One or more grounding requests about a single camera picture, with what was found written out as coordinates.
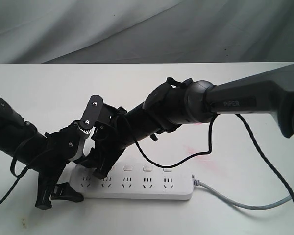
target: robotic arm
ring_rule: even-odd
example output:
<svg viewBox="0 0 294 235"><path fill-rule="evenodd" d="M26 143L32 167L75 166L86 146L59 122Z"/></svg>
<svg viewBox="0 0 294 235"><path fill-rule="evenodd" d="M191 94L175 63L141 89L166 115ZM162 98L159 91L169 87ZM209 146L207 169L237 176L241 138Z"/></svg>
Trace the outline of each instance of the robotic arm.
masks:
<svg viewBox="0 0 294 235"><path fill-rule="evenodd" d="M124 150L156 134L173 132L182 124L209 123L222 113L270 113L282 135L294 134L294 64L237 81L214 86L208 81L180 83L168 78L147 99L126 112L90 98L81 120L59 132L45 135L16 113L0 98L0 150L39 173L36 207L49 209L50 199L82 201L83 196L68 183L57 184L65 165L71 161L95 168L94 176L106 177ZM129 132L124 117L130 124ZM83 154L86 138L94 130L96 147Z"/></svg>

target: gray cloth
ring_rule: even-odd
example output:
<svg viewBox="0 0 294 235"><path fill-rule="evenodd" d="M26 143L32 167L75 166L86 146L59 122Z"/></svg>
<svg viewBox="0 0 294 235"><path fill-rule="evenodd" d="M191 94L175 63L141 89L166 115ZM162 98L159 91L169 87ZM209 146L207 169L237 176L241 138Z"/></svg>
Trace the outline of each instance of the gray cloth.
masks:
<svg viewBox="0 0 294 235"><path fill-rule="evenodd" d="M59 1L0 35L0 63L294 61L294 0Z"/></svg>

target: white table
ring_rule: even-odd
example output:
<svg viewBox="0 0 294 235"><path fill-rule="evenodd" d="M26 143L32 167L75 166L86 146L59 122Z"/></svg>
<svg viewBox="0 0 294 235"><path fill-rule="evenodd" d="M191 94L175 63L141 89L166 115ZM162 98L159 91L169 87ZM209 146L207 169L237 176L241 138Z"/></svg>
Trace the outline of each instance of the white table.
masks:
<svg viewBox="0 0 294 235"><path fill-rule="evenodd" d="M0 65L0 96L41 133L51 133L79 119L93 94L101 95L107 104L130 110L169 76L217 85L286 64ZM270 115L244 117L267 157L294 189L294 137L284 138ZM207 124L184 125L174 133L161 134L157 143L147 138L141 145L151 159L172 164L189 153L206 150L207 130ZM87 142L85 151L92 146ZM288 195L234 115L221 115L216 120L213 148L210 156L185 163L196 178L246 204L268 204ZM121 159L145 162L135 146ZM15 180L9 171L10 161L0 152L0 199ZM22 168L18 163L18 172ZM62 180L69 177L68 172ZM53 201L51 210L42 211L34 207L36 190L37 173L31 170L0 206L0 235L294 235L292 202L268 211L239 210L203 189L195 189L187 202Z"/></svg>

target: white power strip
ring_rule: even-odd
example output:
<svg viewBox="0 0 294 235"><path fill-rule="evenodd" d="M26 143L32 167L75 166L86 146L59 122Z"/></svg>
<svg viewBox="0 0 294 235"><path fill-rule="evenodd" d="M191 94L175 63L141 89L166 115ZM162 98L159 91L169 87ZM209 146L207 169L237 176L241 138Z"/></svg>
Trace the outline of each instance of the white power strip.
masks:
<svg viewBox="0 0 294 235"><path fill-rule="evenodd" d="M70 185L85 198L188 200L194 189L192 174L185 168L117 162L103 180L93 172L77 165L71 174Z"/></svg>

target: white tabletop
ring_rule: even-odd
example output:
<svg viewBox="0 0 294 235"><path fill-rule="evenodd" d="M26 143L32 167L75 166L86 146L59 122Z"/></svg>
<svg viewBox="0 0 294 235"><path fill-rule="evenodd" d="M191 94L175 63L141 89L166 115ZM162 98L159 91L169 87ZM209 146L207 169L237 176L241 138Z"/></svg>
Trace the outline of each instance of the white tabletop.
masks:
<svg viewBox="0 0 294 235"><path fill-rule="evenodd" d="M93 94L128 111L145 100L166 77L208 80L216 85L289 63L145 64L145 65L0 65L0 96L41 133L54 132L79 119ZM284 138L270 115L244 115L263 152L294 189L294 137ZM184 125L159 141L141 141L146 154L173 164L195 151L207 150L208 125ZM93 146L87 142L85 151ZM145 162L135 146L124 161ZM11 157L0 152L0 199L15 178ZM213 130L213 153L185 163L196 178L241 203L262 205L288 193L255 150L234 115L221 115ZM18 163L18 172L23 165ZM62 177L69 177L69 171ZM294 205L267 211L233 208L203 189L187 202L86 199L53 201L35 208L38 174L30 170L0 206L0 235L294 235Z"/></svg>

